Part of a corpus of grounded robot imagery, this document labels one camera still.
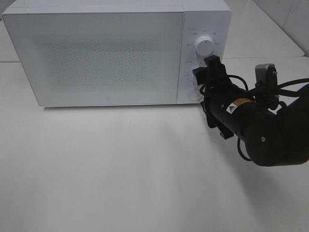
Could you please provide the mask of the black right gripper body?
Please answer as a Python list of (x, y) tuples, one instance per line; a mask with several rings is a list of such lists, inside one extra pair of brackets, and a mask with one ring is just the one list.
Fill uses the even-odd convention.
[(238, 99), (238, 86), (233, 84), (233, 75), (226, 72), (202, 70), (199, 73), (200, 92), (203, 95), (201, 106), (210, 128), (217, 128), (226, 140), (238, 134), (234, 103)]

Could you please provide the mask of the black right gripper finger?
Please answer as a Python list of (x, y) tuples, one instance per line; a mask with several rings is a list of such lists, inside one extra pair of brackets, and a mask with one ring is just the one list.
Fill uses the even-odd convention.
[(193, 70), (193, 75), (197, 80), (197, 85), (205, 84), (206, 78), (208, 77), (207, 67), (198, 67)]
[(226, 74), (225, 65), (221, 63), (219, 56), (211, 55), (204, 58), (204, 62), (208, 67), (209, 74)]

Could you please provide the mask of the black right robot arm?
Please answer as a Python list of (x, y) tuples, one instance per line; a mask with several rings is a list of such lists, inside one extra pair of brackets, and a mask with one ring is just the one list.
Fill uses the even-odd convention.
[(259, 166), (299, 165), (309, 160), (309, 81), (279, 84), (272, 63), (255, 67), (253, 89), (233, 84), (218, 56), (193, 70), (210, 128), (244, 142), (244, 160)]

